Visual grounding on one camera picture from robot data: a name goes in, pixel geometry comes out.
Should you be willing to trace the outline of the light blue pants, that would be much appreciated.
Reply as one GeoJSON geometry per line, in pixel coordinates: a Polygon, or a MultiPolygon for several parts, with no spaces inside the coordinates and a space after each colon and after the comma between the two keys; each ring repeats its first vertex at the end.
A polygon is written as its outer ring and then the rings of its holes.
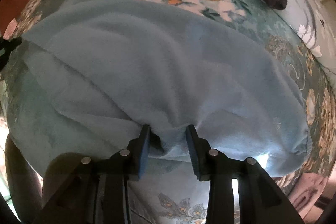
{"type": "Polygon", "coordinates": [[[100,158],[148,124],[156,158],[185,161],[185,129],[233,159],[281,177],[311,151],[301,91],[262,46],[224,24],[147,1],[62,8],[24,34],[24,61],[56,112],[73,121],[72,151],[100,158]]]}

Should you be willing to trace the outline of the teal floral bed blanket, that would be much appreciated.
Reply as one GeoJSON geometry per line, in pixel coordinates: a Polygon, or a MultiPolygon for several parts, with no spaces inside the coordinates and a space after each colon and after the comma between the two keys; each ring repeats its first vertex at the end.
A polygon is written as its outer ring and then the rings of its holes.
{"type": "Polygon", "coordinates": [[[13,142],[54,185],[153,132],[134,223],[205,223],[186,141],[255,158],[286,193],[335,163],[335,96],[300,35],[260,0],[30,0],[1,71],[13,142]]]}

